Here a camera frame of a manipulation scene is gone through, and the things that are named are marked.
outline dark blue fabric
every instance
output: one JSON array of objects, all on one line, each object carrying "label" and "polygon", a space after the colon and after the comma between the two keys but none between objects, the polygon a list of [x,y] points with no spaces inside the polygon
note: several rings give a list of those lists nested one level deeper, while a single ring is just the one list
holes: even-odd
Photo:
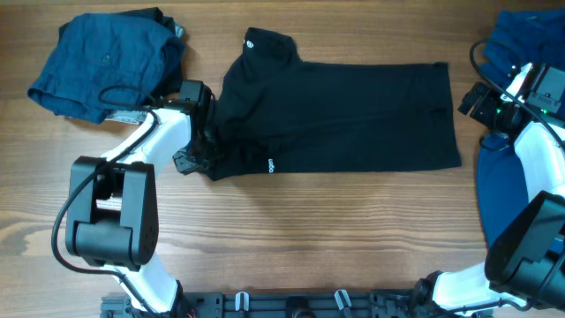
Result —
[{"label": "dark blue fabric", "polygon": [[[502,11],[489,39],[502,42],[520,55],[523,64],[548,63],[565,69],[565,8],[550,11]],[[484,50],[489,63],[481,66],[495,82],[508,86],[515,54],[495,43]]]},{"label": "dark blue fabric", "polygon": [[[508,143],[496,135],[485,138],[491,148]],[[528,205],[524,168],[512,147],[499,152],[480,150],[477,161],[477,198],[486,243],[494,241]],[[563,244],[555,241],[551,249],[559,253]]]},{"label": "dark blue fabric", "polygon": [[[180,63],[185,45],[166,27],[118,14],[84,14],[66,28],[27,95],[56,115],[100,124],[112,110],[98,101],[111,85],[155,87]],[[111,101],[141,104],[145,96],[112,90]]]}]

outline brown wooden surface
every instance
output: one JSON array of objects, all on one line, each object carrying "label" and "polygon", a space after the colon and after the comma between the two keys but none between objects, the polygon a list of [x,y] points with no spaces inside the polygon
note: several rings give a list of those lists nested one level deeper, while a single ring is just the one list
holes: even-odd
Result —
[{"label": "brown wooden surface", "polygon": [[[135,127],[55,117],[28,100],[26,90],[64,22],[84,12],[148,4],[24,3],[34,5],[0,7],[0,317],[97,317],[100,297],[121,292],[119,287],[110,277],[74,274],[58,265],[49,248],[51,226],[68,191],[72,162],[113,148]],[[478,78],[468,49],[493,29],[499,10],[563,2],[217,0],[159,6],[189,34],[186,76],[204,80],[217,95],[246,28],[253,26],[294,37],[304,60],[447,61],[457,105]],[[212,183],[197,174],[183,177],[170,165],[157,181],[157,252],[189,292],[404,288],[436,269],[481,262],[486,244],[473,176],[484,128],[458,113],[455,119],[463,157],[456,169],[244,176]],[[497,316],[558,313],[504,309]]]}]

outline robotic arm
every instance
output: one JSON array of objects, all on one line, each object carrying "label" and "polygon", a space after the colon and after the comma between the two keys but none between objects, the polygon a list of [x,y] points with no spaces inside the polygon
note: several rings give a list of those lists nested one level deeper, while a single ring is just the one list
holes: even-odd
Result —
[{"label": "robotic arm", "polygon": [[[154,253],[159,232],[155,178],[171,157],[178,171],[190,173],[206,169],[219,153],[203,130],[214,103],[211,93],[201,82],[186,85],[190,89],[181,91],[180,100],[166,101],[154,111],[156,118],[146,120],[120,146],[101,158],[80,157],[72,166],[74,190],[158,121],[129,155],[91,181],[68,210],[69,253],[90,266],[123,275],[117,280],[129,296],[103,299],[101,317],[297,318],[296,306],[289,305],[297,301],[318,318],[488,317],[490,309],[503,306],[565,310],[563,260],[548,251],[565,233],[565,160],[545,128],[532,121],[520,128],[515,140],[531,203],[496,241],[484,263],[456,273],[432,273],[411,290],[183,293]],[[565,137],[565,131],[559,131]],[[112,197],[121,197],[119,211],[102,207],[102,201]]]}]

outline black garment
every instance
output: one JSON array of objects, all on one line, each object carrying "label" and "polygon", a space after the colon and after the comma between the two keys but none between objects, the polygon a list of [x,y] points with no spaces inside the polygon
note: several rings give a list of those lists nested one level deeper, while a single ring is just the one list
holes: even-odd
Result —
[{"label": "black garment", "polygon": [[[138,9],[138,10],[131,10],[125,12],[119,12],[116,14],[123,14],[126,16],[137,17],[137,18],[145,18],[151,19],[160,25],[166,27],[175,34],[175,20],[172,17],[165,17],[162,14],[161,9],[155,8],[146,8],[146,9]],[[67,22],[59,27],[59,41],[63,37],[64,31],[69,26],[70,22]],[[159,99],[161,96],[166,96],[171,93],[178,93],[180,91],[180,87],[183,84],[184,76],[183,76],[183,68],[181,64],[178,64],[177,67],[163,80],[157,85],[157,87],[153,90],[151,95]]]},{"label": "black garment", "polygon": [[448,66],[303,62],[289,36],[250,28],[211,126],[246,173],[436,170],[461,165]]}]

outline wooden table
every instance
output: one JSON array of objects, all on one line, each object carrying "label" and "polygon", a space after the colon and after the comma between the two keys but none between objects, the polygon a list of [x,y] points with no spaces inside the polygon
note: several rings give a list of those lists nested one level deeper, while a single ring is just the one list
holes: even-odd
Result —
[{"label": "wooden table", "polygon": [[[121,293],[120,288],[110,277],[61,267],[49,247],[51,226],[66,198],[72,162],[113,148],[135,127],[55,117],[27,99],[26,90],[64,22],[84,12],[154,3],[35,2],[0,7],[0,317],[97,317],[100,297]],[[186,77],[204,80],[217,94],[223,74],[241,53],[246,28],[253,26],[292,36],[304,60],[447,61],[454,106],[478,79],[468,49],[492,31],[499,10],[563,5],[525,0],[178,2],[160,7],[189,34]],[[198,174],[183,177],[170,164],[157,181],[157,252],[189,292],[406,288],[436,269],[481,262],[486,243],[474,166],[485,128],[457,112],[455,121],[463,158],[463,167],[456,169],[210,182]],[[553,310],[497,314],[556,316]]]}]

